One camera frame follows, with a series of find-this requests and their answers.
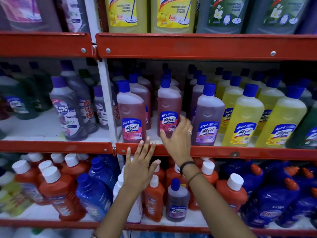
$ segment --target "yellow bottle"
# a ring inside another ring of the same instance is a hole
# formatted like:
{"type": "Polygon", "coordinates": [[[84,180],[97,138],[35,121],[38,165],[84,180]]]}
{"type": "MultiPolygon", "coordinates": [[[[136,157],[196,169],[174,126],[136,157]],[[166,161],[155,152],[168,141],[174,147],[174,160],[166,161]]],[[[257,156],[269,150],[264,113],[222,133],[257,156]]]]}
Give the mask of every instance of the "yellow bottle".
{"type": "Polygon", "coordinates": [[[147,0],[105,0],[109,32],[147,33],[147,0]]]}
{"type": "Polygon", "coordinates": [[[242,96],[243,89],[239,87],[240,81],[241,78],[239,76],[232,76],[230,86],[227,87],[224,92],[222,102],[224,102],[225,111],[219,127],[219,132],[221,134],[224,134],[226,132],[237,99],[242,96]]]}
{"type": "Polygon", "coordinates": [[[258,86],[246,84],[243,95],[237,99],[222,146],[247,147],[256,125],[264,111],[264,105],[255,98],[258,86]]]}
{"type": "Polygon", "coordinates": [[[306,114],[306,105],[299,100],[304,88],[288,86],[286,97],[277,101],[259,139],[257,148],[283,148],[306,114]]]}
{"type": "Polygon", "coordinates": [[[249,82],[251,84],[255,84],[255,85],[259,86],[259,89],[256,92],[256,98],[259,97],[259,94],[260,94],[261,90],[263,88],[265,88],[265,84],[261,82],[263,77],[264,77],[264,74],[262,72],[256,71],[256,72],[253,73],[251,82],[249,82]]]}
{"type": "Polygon", "coordinates": [[[216,86],[215,96],[222,99],[224,96],[224,91],[230,86],[231,71],[224,71],[222,74],[222,80],[216,86]]]}
{"type": "Polygon", "coordinates": [[[193,33],[197,0],[151,0],[152,33],[193,33]]]}
{"type": "Polygon", "coordinates": [[[258,125],[256,126],[256,130],[254,131],[255,136],[259,136],[262,132],[277,101],[280,98],[285,97],[284,93],[277,89],[279,82],[280,80],[270,77],[266,84],[266,88],[262,89],[260,92],[258,99],[264,104],[264,112],[258,125]]]}
{"type": "Polygon", "coordinates": [[[241,83],[240,83],[240,88],[244,88],[244,86],[247,83],[250,83],[252,79],[249,77],[250,75],[250,69],[249,68],[243,68],[240,76],[241,76],[241,83]]]}

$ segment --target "hand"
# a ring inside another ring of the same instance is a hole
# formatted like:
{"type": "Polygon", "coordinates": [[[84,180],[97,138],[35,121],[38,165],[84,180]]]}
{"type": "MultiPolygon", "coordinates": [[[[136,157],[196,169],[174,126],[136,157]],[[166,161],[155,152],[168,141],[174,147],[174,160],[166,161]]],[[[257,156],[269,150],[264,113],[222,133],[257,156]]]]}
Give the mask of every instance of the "hand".
{"type": "Polygon", "coordinates": [[[164,130],[160,130],[163,145],[178,167],[184,162],[193,161],[190,155],[192,135],[188,132],[192,130],[193,126],[191,122],[182,115],[180,116],[180,123],[170,139],[166,137],[164,130]]]}
{"type": "Polygon", "coordinates": [[[146,138],[144,147],[143,143],[143,140],[141,140],[132,162],[130,160],[131,148],[129,147],[127,149],[123,174],[123,186],[132,192],[135,192],[137,196],[148,186],[153,177],[154,170],[161,163],[160,160],[155,160],[149,168],[150,160],[156,147],[156,142],[152,143],[149,152],[147,151],[149,149],[150,137],[146,138]]]}

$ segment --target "yellow label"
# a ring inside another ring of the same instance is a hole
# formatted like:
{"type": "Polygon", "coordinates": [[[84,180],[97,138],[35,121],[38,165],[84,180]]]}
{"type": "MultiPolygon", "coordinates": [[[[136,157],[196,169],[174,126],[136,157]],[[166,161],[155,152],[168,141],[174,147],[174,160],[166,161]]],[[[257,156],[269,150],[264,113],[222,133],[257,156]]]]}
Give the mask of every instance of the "yellow label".
{"type": "Polygon", "coordinates": [[[137,6],[135,0],[108,0],[109,19],[112,27],[137,25],[137,6]]]}
{"type": "Polygon", "coordinates": [[[189,27],[191,6],[192,0],[158,0],[158,27],[189,27]]]}

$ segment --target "white bottle cap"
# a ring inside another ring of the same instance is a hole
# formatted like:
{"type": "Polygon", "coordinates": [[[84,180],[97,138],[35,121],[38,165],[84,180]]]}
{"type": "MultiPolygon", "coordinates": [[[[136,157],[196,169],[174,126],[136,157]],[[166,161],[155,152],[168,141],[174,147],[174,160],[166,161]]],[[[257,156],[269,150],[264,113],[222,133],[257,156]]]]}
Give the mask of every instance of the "white bottle cap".
{"type": "Polygon", "coordinates": [[[79,163],[77,154],[67,154],[65,156],[65,161],[68,167],[73,167],[79,163]]]}
{"type": "Polygon", "coordinates": [[[79,160],[87,160],[89,158],[89,155],[87,154],[77,154],[77,157],[79,160]]]}
{"type": "Polygon", "coordinates": [[[243,182],[244,180],[240,175],[233,173],[230,175],[227,184],[230,189],[239,191],[243,185],[243,182]]]}
{"type": "Polygon", "coordinates": [[[61,173],[55,166],[53,166],[43,171],[43,177],[48,184],[51,184],[59,180],[61,173]]]}
{"type": "Polygon", "coordinates": [[[155,168],[154,173],[159,172],[159,165],[155,168]]]}
{"type": "Polygon", "coordinates": [[[28,172],[31,166],[26,160],[19,160],[12,165],[12,168],[19,175],[28,172]]]}
{"type": "Polygon", "coordinates": [[[32,162],[38,162],[43,159],[43,155],[41,153],[28,153],[28,156],[32,162]]]}
{"type": "Polygon", "coordinates": [[[178,165],[177,165],[177,164],[175,164],[175,165],[174,165],[174,170],[175,170],[177,173],[179,173],[179,174],[180,174],[179,167],[178,167],[178,165]]]}
{"type": "Polygon", "coordinates": [[[119,188],[121,188],[122,185],[123,185],[123,174],[120,174],[118,176],[118,186],[119,186],[119,188]]]}
{"type": "Polygon", "coordinates": [[[61,153],[52,153],[51,158],[54,163],[59,164],[65,161],[64,155],[61,153]]]}
{"type": "Polygon", "coordinates": [[[43,173],[43,171],[46,169],[46,168],[49,168],[49,167],[52,167],[53,166],[53,163],[51,160],[46,160],[46,161],[43,161],[42,163],[39,164],[39,169],[41,171],[41,173],[43,173]]]}
{"type": "Polygon", "coordinates": [[[152,188],[155,188],[159,185],[159,177],[157,175],[153,175],[151,181],[150,181],[150,186],[152,188]]]}
{"type": "Polygon", "coordinates": [[[201,167],[201,171],[205,174],[205,175],[211,175],[212,172],[214,172],[214,168],[215,168],[215,164],[210,161],[210,160],[205,160],[203,162],[203,166],[201,167]]]}

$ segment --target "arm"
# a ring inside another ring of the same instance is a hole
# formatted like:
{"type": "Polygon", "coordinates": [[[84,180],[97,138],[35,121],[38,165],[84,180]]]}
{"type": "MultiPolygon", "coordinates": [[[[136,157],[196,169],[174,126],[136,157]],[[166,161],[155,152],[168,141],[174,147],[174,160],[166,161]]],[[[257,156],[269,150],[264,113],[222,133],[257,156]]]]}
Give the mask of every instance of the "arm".
{"type": "Polygon", "coordinates": [[[161,161],[154,161],[149,168],[156,143],[153,142],[147,153],[149,144],[149,137],[144,147],[143,141],[140,141],[132,162],[130,160],[131,148],[128,148],[125,159],[124,183],[105,218],[94,232],[98,238],[119,238],[121,236],[134,202],[150,183],[154,170],[161,161]]]}
{"type": "MultiPolygon", "coordinates": [[[[191,133],[188,132],[192,131],[192,128],[191,122],[181,116],[181,121],[170,139],[161,130],[160,134],[163,144],[179,167],[184,162],[192,161],[190,156],[191,133]]],[[[186,180],[189,180],[199,172],[200,170],[194,164],[188,164],[183,169],[186,180]]],[[[226,201],[202,174],[195,176],[190,181],[189,186],[196,197],[209,230],[215,238],[256,237],[241,218],[230,210],[226,201]]]]}

